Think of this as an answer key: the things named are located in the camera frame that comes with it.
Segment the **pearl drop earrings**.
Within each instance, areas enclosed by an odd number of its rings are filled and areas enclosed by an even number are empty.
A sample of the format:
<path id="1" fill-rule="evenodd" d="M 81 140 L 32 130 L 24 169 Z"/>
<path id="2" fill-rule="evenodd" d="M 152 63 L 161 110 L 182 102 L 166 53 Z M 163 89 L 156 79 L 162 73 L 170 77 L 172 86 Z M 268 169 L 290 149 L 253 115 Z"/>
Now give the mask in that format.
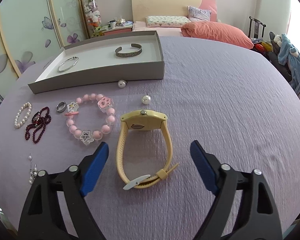
<path id="1" fill-rule="evenodd" d="M 29 170 L 29 174 L 30 174 L 30 177 L 29 177 L 29 183 L 30 184 L 33 184 L 37 174 L 38 174 L 38 169 L 37 169 L 37 165 L 36 164 L 33 164 L 33 158 L 32 158 L 32 155 L 29 155 L 28 156 L 28 160 L 30 162 L 30 170 Z"/>

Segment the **yellow wristwatch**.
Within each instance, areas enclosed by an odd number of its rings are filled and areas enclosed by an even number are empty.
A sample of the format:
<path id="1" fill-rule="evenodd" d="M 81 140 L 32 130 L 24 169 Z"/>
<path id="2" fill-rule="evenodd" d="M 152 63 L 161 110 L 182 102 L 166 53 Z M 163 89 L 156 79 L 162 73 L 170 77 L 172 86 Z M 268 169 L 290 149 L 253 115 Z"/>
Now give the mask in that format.
<path id="1" fill-rule="evenodd" d="M 166 114 L 139 109 L 120 116 L 116 168 L 125 191 L 152 187 L 178 166 Z"/>

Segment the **pearl pendant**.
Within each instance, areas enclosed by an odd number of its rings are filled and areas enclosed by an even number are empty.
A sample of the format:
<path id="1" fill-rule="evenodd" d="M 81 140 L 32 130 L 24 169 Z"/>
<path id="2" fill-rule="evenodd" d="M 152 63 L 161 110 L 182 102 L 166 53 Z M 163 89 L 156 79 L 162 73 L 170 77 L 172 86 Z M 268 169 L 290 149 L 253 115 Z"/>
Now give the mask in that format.
<path id="1" fill-rule="evenodd" d="M 117 83 L 118 87 L 119 88 L 125 88 L 126 85 L 127 85 L 127 81 L 125 80 L 119 80 L 118 83 Z"/>
<path id="2" fill-rule="evenodd" d="M 141 98 L 141 102 L 144 105 L 149 105 L 151 103 L 151 100 L 152 100 L 152 98 L 149 94 L 146 94 Z"/>

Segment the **silver bangle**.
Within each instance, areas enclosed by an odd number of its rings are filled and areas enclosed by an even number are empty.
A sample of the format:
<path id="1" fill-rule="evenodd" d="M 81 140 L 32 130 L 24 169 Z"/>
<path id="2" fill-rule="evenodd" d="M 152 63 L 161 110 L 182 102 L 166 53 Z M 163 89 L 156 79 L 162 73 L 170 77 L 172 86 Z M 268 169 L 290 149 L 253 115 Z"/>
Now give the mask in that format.
<path id="1" fill-rule="evenodd" d="M 60 63 L 57 67 L 58 73 L 67 72 L 71 68 L 73 68 L 79 61 L 79 58 L 77 56 L 70 57 L 66 60 L 64 60 L 62 63 Z"/>

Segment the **grey white jewelry tray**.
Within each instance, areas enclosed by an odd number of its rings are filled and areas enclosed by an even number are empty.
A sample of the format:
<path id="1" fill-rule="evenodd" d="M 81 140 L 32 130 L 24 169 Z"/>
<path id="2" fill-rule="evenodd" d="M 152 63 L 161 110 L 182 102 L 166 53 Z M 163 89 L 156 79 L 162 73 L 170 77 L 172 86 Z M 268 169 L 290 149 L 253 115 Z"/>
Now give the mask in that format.
<path id="1" fill-rule="evenodd" d="M 64 60 L 77 56 L 78 63 L 58 73 Z M 91 38 L 66 46 L 28 86 L 34 94 L 63 88 L 117 82 L 162 80 L 164 56 L 156 31 L 133 31 Z"/>

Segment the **lilac table cloth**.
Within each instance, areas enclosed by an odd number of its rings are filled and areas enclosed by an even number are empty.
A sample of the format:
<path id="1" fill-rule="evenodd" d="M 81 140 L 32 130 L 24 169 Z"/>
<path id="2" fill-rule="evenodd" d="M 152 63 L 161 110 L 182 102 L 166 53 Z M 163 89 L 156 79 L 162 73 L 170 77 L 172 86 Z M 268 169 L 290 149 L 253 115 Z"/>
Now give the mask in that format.
<path id="1" fill-rule="evenodd" d="M 69 132 L 56 112 L 61 101 L 85 94 L 111 97 L 116 116 L 141 109 L 165 113 L 179 166 L 144 190 L 125 191 L 117 174 L 120 124 L 104 137 L 109 157 L 93 192 L 90 212 L 107 239 L 193 239 L 214 196 L 205 188 L 190 156 L 198 140 L 206 152 L 234 169 L 264 174 L 286 229 L 300 213 L 300 100 L 262 55 L 203 39 L 162 37 L 165 76 L 158 81 L 74 87 L 33 94 L 28 83 L 49 63 L 31 66 L 0 105 L 0 207 L 18 226 L 30 189 L 28 156 L 49 173 L 62 172 L 92 154 Z"/>

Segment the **blue plush robe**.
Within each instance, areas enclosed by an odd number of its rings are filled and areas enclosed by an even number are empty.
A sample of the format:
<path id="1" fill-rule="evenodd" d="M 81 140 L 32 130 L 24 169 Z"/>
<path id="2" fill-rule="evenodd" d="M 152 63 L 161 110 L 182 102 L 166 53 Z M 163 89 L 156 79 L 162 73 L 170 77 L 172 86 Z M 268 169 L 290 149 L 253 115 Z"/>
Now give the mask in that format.
<path id="1" fill-rule="evenodd" d="M 300 93 L 300 51 L 290 42 L 286 34 L 281 34 L 278 62 L 282 65 L 288 64 L 292 76 L 289 84 L 298 95 Z"/>

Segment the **salmon folded duvet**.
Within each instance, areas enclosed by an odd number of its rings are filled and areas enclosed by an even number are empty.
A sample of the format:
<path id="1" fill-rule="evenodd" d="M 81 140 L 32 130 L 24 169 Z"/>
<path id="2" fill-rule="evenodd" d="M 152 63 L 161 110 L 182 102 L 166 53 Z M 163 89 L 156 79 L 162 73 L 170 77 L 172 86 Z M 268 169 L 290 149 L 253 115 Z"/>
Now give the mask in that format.
<path id="1" fill-rule="evenodd" d="M 181 27 L 183 37 L 202 38 L 253 49 L 254 44 L 241 29 L 211 21 L 189 22 Z"/>

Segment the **dark wooden chair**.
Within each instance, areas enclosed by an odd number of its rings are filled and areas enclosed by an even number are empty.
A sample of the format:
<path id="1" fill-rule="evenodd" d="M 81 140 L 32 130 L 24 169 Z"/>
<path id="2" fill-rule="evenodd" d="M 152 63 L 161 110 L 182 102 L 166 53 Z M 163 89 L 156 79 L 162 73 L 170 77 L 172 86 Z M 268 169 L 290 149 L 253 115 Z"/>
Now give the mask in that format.
<path id="1" fill-rule="evenodd" d="M 250 22 L 249 22 L 248 37 L 252 37 L 254 39 L 263 38 L 264 31 L 267 25 L 251 16 L 249 17 L 249 20 Z"/>

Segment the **floral sliding wardrobe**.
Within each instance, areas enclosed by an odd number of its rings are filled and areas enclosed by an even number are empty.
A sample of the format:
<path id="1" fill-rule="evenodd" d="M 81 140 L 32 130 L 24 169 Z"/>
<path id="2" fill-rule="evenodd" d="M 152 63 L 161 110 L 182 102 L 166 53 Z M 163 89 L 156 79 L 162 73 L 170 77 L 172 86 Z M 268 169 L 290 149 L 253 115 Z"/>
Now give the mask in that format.
<path id="1" fill-rule="evenodd" d="M 2 0 L 0 105 L 27 68 L 87 37 L 81 0 Z"/>

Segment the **pink nightstand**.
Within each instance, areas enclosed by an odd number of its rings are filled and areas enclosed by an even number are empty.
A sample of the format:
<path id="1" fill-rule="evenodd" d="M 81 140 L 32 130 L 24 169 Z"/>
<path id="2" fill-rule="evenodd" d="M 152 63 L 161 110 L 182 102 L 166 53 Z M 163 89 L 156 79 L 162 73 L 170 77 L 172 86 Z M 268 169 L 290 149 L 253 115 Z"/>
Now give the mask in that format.
<path id="1" fill-rule="evenodd" d="M 133 22 L 127 21 L 123 24 L 115 25 L 115 27 L 111 27 L 110 24 L 103 26 L 100 31 L 102 36 L 120 34 L 131 32 L 133 29 Z"/>

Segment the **clear tube of plush toys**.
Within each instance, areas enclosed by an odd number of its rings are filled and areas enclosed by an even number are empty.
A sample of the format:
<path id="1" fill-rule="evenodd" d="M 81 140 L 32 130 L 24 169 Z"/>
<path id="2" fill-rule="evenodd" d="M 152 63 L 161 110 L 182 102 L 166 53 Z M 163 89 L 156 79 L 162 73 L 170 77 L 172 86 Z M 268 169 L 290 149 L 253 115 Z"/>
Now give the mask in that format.
<path id="1" fill-rule="evenodd" d="M 97 0 L 82 0 L 85 22 L 90 38 L 100 35 L 102 21 Z"/>

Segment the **purple print pillow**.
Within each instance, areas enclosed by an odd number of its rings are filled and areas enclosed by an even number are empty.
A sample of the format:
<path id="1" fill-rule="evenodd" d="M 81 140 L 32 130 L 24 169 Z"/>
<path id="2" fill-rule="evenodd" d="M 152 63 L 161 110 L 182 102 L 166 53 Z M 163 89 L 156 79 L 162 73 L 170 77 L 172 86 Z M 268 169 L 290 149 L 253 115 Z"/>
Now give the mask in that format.
<path id="1" fill-rule="evenodd" d="M 188 19 L 191 22 L 210 21 L 211 10 L 199 9 L 197 7 L 188 6 Z"/>

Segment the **floral white pillow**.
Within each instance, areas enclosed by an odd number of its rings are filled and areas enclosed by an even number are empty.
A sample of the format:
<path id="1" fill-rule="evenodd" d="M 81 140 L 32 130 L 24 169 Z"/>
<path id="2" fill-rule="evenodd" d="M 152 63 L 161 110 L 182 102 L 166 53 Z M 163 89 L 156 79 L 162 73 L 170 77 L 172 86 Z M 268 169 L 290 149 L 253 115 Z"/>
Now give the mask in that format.
<path id="1" fill-rule="evenodd" d="M 185 16 L 147 16 L 147 27 L 162 27 L 162 28 L 181 28 L 190 20 Z"/>

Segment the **bed with beige headboard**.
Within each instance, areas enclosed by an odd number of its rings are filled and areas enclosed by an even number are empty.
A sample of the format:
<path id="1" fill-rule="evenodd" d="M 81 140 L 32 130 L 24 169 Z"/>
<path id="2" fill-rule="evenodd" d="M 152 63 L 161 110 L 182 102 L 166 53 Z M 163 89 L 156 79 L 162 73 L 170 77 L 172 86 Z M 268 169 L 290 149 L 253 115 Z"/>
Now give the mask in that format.
<path id="1" fill-rule="evenodd" d="M 131 0 L 133 30 L 157 30 L 161 36 L 203 38 L 254 47 L 243 31 L 222 23 L 215 0 Z"/>

